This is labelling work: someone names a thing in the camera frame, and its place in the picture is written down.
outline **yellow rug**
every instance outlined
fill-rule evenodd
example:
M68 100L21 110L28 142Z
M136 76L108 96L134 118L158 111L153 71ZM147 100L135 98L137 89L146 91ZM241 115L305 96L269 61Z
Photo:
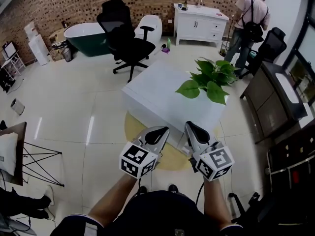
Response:
M140 133L141 130L145 129L146 126L134 118L129 112L125 117L125 134L128 141L132 140ZM219 133L219 127L214 129L214 133L217 136ZM162 158L159 160L157 169L167 171L181 171L189 169L191 167L188 161L189 157L185 156L178 149L166 143L162 150Z

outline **person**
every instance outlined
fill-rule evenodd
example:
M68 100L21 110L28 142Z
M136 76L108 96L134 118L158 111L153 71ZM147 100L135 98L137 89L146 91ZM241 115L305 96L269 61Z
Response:
M13 84L15 83L15 80L11 80L7 74L7 72L3 69L0 69L0 87L2 87L3 91L6 93L9 92L9 89Z
M266 0L253 0L253 22L261 24L263 30L267 30L270 22L270 10L265 4ZM234 15L236 21L232 39L230 42L230 48L227 51L224 60L231 62L236 52L241 48L240 56L236 61L235 67L239 68L235 71L236 76L242 74L245 68L247 56L251 51L254 42L244 37L244 26L252 21L252 0L238 0L235 4L238 7L238 11Z
M6 191L0 187L0 213L5 217L24 214L32 218L54 220L54 214L48 209L51 205L54 205L54 199L50 185L41 199L20 196L14 188Z
M88 215L75 214L64 218L51 236L244 234L243 227L231 223L218 179L211 182L204 179L204 214L172 184L168 191L154 192L147 192L141 186L119 215L136 182L137 179L125 174Z

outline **black bag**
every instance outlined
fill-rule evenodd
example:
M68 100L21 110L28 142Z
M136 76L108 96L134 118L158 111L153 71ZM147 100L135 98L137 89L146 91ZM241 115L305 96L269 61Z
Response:
M254 1L252 0L252 21L247 22L245 24L244 22L244 16L242 17L243 21L243 27L244 27L244 37L247 38L248 40L251 40L255 43L262 42L264 39L262 38L263 32L261 29L261 25L264 22L265 18L267 17L269 12L269 8L267 7L267 13L264 16L264 18L260 21L259 24L256 24L253 22L254 18Z

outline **green bathtub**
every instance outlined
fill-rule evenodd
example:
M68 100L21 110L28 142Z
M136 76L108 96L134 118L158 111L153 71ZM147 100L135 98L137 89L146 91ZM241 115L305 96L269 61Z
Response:
M106 34L98 23L84 23L70 27L64 36L88 57L109 54Z

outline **potted plant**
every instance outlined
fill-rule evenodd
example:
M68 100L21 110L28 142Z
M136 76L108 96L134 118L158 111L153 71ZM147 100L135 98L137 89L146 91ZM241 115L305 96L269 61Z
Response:
M210 100L226 105L224 97L228 93L222 86L229 86L229 83L237 80L233 73L237 68L224 60L214 63L212 60L203 59L205 60L195 60L200 67L197 68L200 73L190 73L191 80L185 81L176 92L194 99L200 94L200 90L205 90Z

